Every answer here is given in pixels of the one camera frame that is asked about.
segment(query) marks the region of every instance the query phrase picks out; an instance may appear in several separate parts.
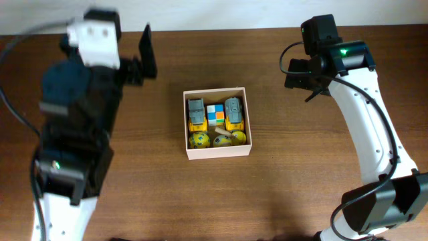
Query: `cardboard box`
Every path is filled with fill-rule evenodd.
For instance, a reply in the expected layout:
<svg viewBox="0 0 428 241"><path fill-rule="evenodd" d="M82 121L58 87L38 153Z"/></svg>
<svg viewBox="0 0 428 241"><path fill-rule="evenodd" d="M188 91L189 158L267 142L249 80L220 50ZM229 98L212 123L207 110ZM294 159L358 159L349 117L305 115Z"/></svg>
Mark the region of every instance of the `cardboard box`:
<svg viewBox="0 0 428 241"><path fill-rule="evenodd" d="M245 134L247 135L247 144L234 147L211 147L206 149L190 149L189 148L189 111L187 100L203 98L204 105L209 104L224 104L224 102L231 97L238 97L242 101L243 116L245 119ZM183 92L183 104L185 114L185 144L186 152L189 160L194 159L207 159L218 157L237 157L249 155L253 143L251 142L251 129L249 125L249 115L247 108L247 96L245 95L245 88L222 88L214 90L194 90Z"/></svg>

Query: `rubik's cube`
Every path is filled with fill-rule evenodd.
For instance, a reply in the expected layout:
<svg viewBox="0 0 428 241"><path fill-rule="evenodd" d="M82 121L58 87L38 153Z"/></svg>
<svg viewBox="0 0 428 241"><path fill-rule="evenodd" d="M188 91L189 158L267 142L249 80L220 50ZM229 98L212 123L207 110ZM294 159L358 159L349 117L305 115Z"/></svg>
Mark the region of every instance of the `rubik's cube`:
<svg viewBox="0 0 428 241"><path fill-rule="evenodd" d="M222 104L207 106L208 125L222 126L225 124L225 112Z"/></svg>

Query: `wooden table surface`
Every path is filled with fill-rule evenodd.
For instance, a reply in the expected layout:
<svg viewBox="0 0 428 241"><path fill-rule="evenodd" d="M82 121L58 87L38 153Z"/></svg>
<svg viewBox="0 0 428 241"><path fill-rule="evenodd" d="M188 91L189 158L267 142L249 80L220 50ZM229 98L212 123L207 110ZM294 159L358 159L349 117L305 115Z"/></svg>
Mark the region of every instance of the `wooden table surface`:
<svg viewBox="0 0 428 241"><path fill-rule="evenodd" d="M394 126L427 172L428 25L339 27L339 33L370 47ZM120 54L137 54L139 37L124 33ZM154 32L152 40L158 78L124 88L111 141L115 156L84 240L267 240L327 228L342 194L362 184L333 98L305 103L310 92L284 88L278 58L301 40L300 30ZM65 59L58 41L44 35L21 44L0 71L10 100L38 127L41 77ZM299 46L285 63L289 58L307 56ZM189 161L183 91L236 86L247 93L250 155ZM29 240L29 163L37 139L3 104L0 133L0 237ZM426 240L427 226L425 208L384 237Z"/></svg>

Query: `ball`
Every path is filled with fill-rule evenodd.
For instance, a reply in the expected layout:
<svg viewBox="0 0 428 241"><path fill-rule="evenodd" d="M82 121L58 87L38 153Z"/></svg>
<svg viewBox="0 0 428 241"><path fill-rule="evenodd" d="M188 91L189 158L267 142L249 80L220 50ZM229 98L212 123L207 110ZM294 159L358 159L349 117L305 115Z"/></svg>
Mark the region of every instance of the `ball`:
<svg viewBox="0 0 428 241"><path fill-rule="evenodd" d="M230 137L227 137L225 135L219 135L218 137L215 137L213 141L214 147L230 147L232 146L232 140Z"/></svg>
<svg viewBox="0 0 428 241"><path fill-rule="evenodd" d="M193 133L189 138L189 143L191 149L208 148L211 146L211 140L203 132Z"/></svg>
<svg viewBox="0 0 428 241"><path fill-rule="evenodd" d="M232 135L235 136L232 140L233 145L244 145L247 143L247 136L242 131L234 131Z"/></svg>

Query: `toy truck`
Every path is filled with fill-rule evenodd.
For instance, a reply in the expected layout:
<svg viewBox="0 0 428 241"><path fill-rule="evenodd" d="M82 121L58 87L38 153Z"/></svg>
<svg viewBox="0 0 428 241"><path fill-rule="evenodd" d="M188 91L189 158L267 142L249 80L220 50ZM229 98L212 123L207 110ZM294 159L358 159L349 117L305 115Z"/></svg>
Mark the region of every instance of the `toy truck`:
<svg viewBox="0 0 428 241"><path fill-rule="evenodd" d="M208 121L205 117L203 98L199 100L189 100L189 132L208 131Z"/></svg>
<svg viewBox="0 0 428 241"><path fill-rule="evenodd" d="M225 126L228 131L243 131L244 121L242 116L242 105L240 99L233 97L225 102L226 120Z"/></svg>

